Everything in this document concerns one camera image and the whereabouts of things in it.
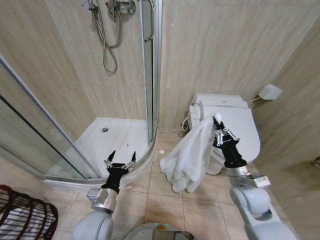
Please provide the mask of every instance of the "toilet seat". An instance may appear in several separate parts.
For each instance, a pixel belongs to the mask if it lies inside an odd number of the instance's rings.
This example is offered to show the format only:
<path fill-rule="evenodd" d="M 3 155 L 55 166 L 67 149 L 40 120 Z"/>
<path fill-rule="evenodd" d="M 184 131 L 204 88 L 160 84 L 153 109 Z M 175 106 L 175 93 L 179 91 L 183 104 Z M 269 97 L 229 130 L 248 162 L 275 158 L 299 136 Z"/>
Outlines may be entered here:
<path fill-rule="evenodd" d="M 240 139 L 236 148 L 242 158 L 248 164 L 257 158 L 261 145 L 250 108 L 202 105 L 202 112 L 204 119 L 213 113 L 220 113 L 224 126 Z M 225 159 L 220 149 L 214 148 L 211 155 L 218 162 L 224 163 Z"/>

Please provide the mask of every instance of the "shower enclosure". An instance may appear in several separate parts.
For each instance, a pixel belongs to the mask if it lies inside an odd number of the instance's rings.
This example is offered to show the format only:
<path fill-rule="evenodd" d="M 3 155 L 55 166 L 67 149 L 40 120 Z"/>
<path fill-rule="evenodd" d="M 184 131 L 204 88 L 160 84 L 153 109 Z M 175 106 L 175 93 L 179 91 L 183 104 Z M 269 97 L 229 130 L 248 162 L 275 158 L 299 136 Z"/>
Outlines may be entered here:
<path fill-rule="evenodd" d="M 47 182 L 89 186 L 105 182 L 110 153 L 116 150 L 114 162 L 127 163 L 135 151 L 136 166 L 123 178 L 134 181 L 155 150 L 162 1 L 135 1 L 114 49 L 115 74 L 104 71 L 94 20 L 81 1 L 6 4 L 0 12 L 0 157 Z M 117 26 L 109 27 L 105 35 L 112 38 Z"/>

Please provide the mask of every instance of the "toilet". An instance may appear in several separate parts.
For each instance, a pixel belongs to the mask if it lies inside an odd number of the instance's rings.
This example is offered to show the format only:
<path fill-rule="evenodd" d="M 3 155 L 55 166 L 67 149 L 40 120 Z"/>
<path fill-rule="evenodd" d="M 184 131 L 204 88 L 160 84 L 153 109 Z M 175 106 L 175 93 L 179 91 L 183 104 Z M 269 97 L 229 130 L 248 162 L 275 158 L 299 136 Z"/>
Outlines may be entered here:
<path fill-rule="evenodd" d="M 214 113 L 220 113 L 225 128 L 240 138 L 236 148 L 248 164 L 252 163 L 259 155 L 261 145 L 248 104 L 238 95 L 196 93 L 189 106 L 189 128 L 192 129 L 201 120 Z M 224 167 L 225 158 L 218 148 L 213 149 L 210 157 L 206 173 L 217 175 Z"/>

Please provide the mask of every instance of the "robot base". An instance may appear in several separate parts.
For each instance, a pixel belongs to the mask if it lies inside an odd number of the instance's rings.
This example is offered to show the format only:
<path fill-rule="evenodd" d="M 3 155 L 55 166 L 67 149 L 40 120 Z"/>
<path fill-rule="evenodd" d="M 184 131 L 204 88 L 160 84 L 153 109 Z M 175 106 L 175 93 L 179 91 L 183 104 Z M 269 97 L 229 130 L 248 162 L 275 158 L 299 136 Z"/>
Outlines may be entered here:
<path fill-rule="evenodd" d="M 203 240 L 169 224 L 146 223 L 130 232 L 124 240 Z"/>

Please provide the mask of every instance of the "floor tile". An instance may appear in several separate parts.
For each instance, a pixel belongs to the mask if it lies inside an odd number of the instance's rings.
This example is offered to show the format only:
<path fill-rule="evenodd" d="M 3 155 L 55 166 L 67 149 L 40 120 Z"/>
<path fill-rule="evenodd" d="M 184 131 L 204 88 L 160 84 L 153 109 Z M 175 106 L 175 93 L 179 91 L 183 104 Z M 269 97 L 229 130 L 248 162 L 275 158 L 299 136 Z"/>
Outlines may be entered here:
<path fill-rule="evenodd" d="M 220 203 L 233 204 L 233 201 L 230 196 L 231 184 L 227 177 L 225 181 L 214 181 L 214 187 Z"/>
<path fill-rule="evenodd" d="M 228 173 L 225 168 L 218 175 L 213 175 L 214 183 L 229 183 Z"/>
<path fill-rule="evenodd" d="M 159 140 L 155 150 L 156 156 L 154 162 L 159 163 L 161 159 L 164 159 L 166 156 L 168 156 L 177 144 L 177 142 Z"/>
<path fill-rule="evenodd" d="M 56 231 L 53 235 L 53 240 L 71 240 L 72 232 L 68 231 Z"/>
<path fill-rule="evenodd" d="M 183 199 L 185 230 L 204 240 L 229 240 L 218 202 Z"/>
<path fill-rule="evenodd" d="M 149 193 L 180 197 L 172 190 L 172 185 L 168 182 L 166 175 L 160 172 L 160 164 L 157 162 L 152 163 Z"/>
<path fill-rule="evenodd" d="M 239 209 L 233 203 L 222 202 L 220 207 L 230 240 L 248 240 Z"/>
<path fill-rule="evenodd" d="M 59 219 L 57 228 L 59 228 L 64 221 L 77 196 L 77 192 L 54 188 L 51 188 L 44 196 L 43 201 L 55 205 L 58 210 Z"/>
<path fill-rule="evenodd" d="M 182 198 L 149 193 L 144 222 L 169 224 L 184 230 L 185 220 Z"/>
<path fill-rule="evenodd" d="M 134 182 L 132 182 L 127 186 L 120 187 L 120 189 L 147 193 L 149 190 L 150 176 L 151 176 L 151 165 L 147 168 L 147 170 L 145 170 L 145 172 L 137 180 L 135 180 Z"/>
<path fill-rule="evenodd" d="M 120 190 L 112 215 L 113 239 L 123 239 L 128 233 L 144 223 L 147 193 Z"/>
<path fill-rule="evenodd" d="M 274 210 L 278 214 L 281 221 L 295 234 L 295 236 L 298 236 L 298 234 L 294 230 L 294 227 L 291 225 L 289 219 L 287 218 L 285 212 L 281 209 L 281 207 L 280 206 L 274 207 Z"/>
<path fill-rule="evenodd" d="M 270 188 L 269 187 L 266 187 L 265 190 L 267 191 L 267 193 L 269 194 L 270 196 L 270 199 L 271 199 L 271 205 L 276 208 L 276 209 L 281 209 L 279 203 L 277 202 L 275 196 L 273 195 L 273 193 L 271 192 Z"/>
<path fill-rule="evenodd" d="M 158 130 L 158 140 L 162 142 L 179 142 L 178 132 L 175 129 L 159 128 Z"/>
<path fill-rule="evenodd" d="M 187 199 L 199 199 L 212 202 L 218 202 L 218 196 L 214 185 L 214 177 L 205 174 L 202 182 L 194 192 L 183 192 L 183 197 Z"/>
<path fill-rule="evenodd" d="M 91 201 L 87 198 L 86 194 L 79 193 L 59 227 L 59 230 L 73 232 L 77 223 L 91 212 L 93 212 L 91 209 Z"/>

